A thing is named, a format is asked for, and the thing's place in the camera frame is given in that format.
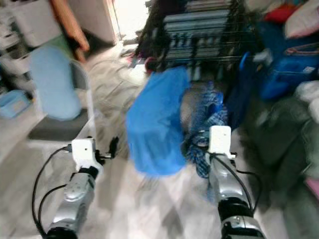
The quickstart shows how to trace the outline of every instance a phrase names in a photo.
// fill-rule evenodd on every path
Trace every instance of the light blue cushion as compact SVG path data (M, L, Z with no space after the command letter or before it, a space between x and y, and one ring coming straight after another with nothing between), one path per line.
M81 111L74 91L70 60L51 46L31 52L30 71L38 90L42 110L56 120L72 120Z

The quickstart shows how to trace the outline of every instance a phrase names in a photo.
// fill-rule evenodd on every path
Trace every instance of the tiled floor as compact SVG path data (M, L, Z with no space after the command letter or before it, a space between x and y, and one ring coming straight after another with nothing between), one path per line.
M102 54L89 62L92 90L96 107L105 116L98 123L106 139L100 147L115 135L120 136L119 156L104 166L104 175L97 182L96 194L87 221L80 233L80 239L217 239L220 236L220 222L216 206L209 203L204 194L206 181L200 179L193 166L188 165L174 176L156 181L146 181L136 172L127 157L124 118L126 109L142 89L146 78L138 70L131 71L120 63L110 61L110 54ZM39 238L31 220L30 198L36 173L43 163L41 150L31 149L23 138L32 121L32 108L12 123L23 128L21 141L0 164L0 238ZM1 140L9 138L11 129L1 129ZM237 165L250 168L244 160L250 154L241 145L238 132L232 135L232 151L238 152ZM53 186L63 184L74 170L71 155L60 153L54 159L54 173L40 183L39 195ZM253 183L245 182L256 192ZM52 220L62 191L53 195L43 215L47 228ZM267 197L262 200L256 217L268 239L288 239L281 210L266 207Z

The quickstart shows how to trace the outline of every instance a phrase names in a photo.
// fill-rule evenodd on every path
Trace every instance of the plaid fabric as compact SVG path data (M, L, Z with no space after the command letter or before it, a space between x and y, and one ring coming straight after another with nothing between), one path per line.
M186 158L196 164L196 172L202 178L208 178L209 165L205 152L209 145L209 128L213 125L227 124L227 109L223 105L223 94L214 90L210 83L203 93L193 116L190 133L193 135Z

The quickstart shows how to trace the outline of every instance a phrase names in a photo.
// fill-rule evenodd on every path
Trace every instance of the cable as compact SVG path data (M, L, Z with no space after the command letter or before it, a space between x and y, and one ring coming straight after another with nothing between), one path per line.
M234 172L234 170L232 170L226 163L224 163L222 160L220 160L216 154L213 153L209 153L213 158L215 158L219 163L221 163L235 178L236 180L239 182L240 186L243 188L245 195L247 197L248 200L248 206L251 210L253 210L252 204L251 204L251 199L250 199L250 195L248 193L248 190L245 186L245 184L243 183L243 181L238 177L238 175Z
M36 188L38 186L39 183L39 179L40 176L42 174L42 172L44 171L44 168L46 167L46 165L50 162L50 160L53 158L54 155L56 155L58 152L63 151L63 150L67 150L68 147L63 147L63 148L59 148L56 151L54 151L49 158L46 160L46 162L44 163L44 165L42 166L42 168L40 169L35 182L34 182L34 186L33 186L33 191L32 191L32 199L31 199L31 208L32 208L32 218L34 221L34 224L36 226L36 228L38 229L40 235L42 236L42 238L46 237L46 233L42 227L42 225L39 223L38 219L36 218L36 213L35 213L35 195L36 195Z
M42 226L42 219L41 219L41 216L42 216L42 207L43 207L43 204L45 202L45 199L51 194L53 193L54 191L60 189L60 188L64 188L66 186L66 184L63 184L61 186L58 186L58 187L55 187L53 189L51 189L50 191L48 191L46 194L44 194L43 198L41 199L41 202L40 202L40 206L39 206L39 210L38 210L38 222L39 224L41 225L41 227L43 228Z
M242 173L242 174L247 174L247 175L252 175L254 176L257 181L258 181L258 184L259 184L259 192L258 192L258 196L256 198L256 201L255 201L255 206L254 206L254 209L253 209L253 213L255 213L256 209L257 209L257 205L259 203L259 200L260 200L260 197L261 197L261 194L263 192L263 182L261 181L260 177L258 174L256 173L253 173L253 172L245 172L245 171L240 171L240 170L237 170L238 173Z

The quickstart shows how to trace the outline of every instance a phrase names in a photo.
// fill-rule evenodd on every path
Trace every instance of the blue container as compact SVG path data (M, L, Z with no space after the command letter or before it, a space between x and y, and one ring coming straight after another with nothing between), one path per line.
M24 91L13 90L0 96L0 117L14 118L30 105Z

